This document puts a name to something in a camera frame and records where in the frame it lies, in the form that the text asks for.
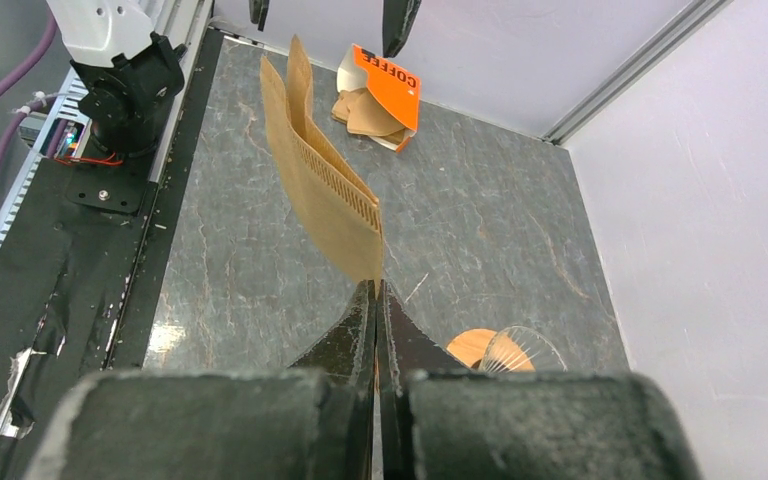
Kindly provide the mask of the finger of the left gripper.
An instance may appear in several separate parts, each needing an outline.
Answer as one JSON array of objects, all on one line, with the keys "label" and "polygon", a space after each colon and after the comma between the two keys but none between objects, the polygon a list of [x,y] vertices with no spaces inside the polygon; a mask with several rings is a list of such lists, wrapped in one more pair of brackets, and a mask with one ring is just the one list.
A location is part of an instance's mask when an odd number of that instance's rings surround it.
[{"label": "finger of the left gripper", "polygon": [[258,31],[263,31],[265,29],[270,1],[269,0],[249,0],[248,4],[249,4],[250,23],[255,25]]},{"label": "finger of the left gripper", "polygon": [[384,0],[382,49],[384,58],[394,58],[407,43],[421,0]]}]

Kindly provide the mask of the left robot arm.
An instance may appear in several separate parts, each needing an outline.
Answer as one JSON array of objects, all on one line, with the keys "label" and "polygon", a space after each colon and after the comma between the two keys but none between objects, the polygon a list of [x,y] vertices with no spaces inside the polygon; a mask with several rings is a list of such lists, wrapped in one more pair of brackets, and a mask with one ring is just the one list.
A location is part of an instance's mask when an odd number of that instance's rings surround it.
[{"label": "left robot arm", "polygon": [[155,151],[185,87],[187,44],[157,31],[137,1],[51,1],[48,8],[87,90],[79,110],[96,144],[128,157]]}]

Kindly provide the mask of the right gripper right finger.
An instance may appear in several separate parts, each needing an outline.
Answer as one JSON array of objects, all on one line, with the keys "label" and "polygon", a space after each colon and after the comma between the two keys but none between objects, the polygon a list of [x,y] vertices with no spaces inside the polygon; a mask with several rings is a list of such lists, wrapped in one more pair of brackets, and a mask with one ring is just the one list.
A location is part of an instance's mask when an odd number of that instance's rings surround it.
[{"label": "right gripper right finger", "polygon": [[388,479],[697,479],[680,421],[630,372],[482,373],[431,340],[378,287]]}]

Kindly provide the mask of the brown paper coffee filters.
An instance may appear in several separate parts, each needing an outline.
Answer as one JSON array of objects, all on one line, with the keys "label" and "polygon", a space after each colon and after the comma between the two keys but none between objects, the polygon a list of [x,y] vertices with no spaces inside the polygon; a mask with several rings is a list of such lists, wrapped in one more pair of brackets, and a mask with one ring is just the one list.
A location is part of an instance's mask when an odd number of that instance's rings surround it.
[{"label": "brown paper coffee filters", "polygon": [[393,147],[407,138],[407,128],[367,88],[341,90],[332,107],[331,116],[343,123],[350,134],[367,136]]}]

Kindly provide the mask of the single brown paper filter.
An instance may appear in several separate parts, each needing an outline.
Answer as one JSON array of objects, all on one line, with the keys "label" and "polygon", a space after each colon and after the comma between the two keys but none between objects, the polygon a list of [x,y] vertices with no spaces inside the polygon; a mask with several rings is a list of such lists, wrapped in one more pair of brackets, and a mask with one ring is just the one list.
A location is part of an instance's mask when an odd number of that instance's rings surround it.
[{"label": "single brown paper filter", "polygon": [[379,200],[313,119],[313,71],[301,39],[291,39],[285,76],[263,56],[259,78],[269,148],[299,222],[336,268],[379,290]]}]

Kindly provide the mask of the clear glass dripper cone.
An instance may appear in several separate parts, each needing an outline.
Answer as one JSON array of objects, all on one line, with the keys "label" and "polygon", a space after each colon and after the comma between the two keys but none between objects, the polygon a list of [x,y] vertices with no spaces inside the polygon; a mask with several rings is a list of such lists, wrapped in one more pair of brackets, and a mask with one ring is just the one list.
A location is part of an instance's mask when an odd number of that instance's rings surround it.
[{"label": "clear glass dripper cone", "polygon": [[555,345],[536,330],[511,326],[490,339],[478,370],[489,373],[567,371]]}]

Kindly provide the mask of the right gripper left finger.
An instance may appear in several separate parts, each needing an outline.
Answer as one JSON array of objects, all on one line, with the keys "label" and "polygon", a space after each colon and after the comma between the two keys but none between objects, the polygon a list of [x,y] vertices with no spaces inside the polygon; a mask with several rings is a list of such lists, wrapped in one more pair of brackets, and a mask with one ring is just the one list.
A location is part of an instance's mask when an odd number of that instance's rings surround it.
[{"label": "right gripper left finger", "polygon": [[111,370],[60,402],[28,479],[367,479],[375,285],[276,371]]}]

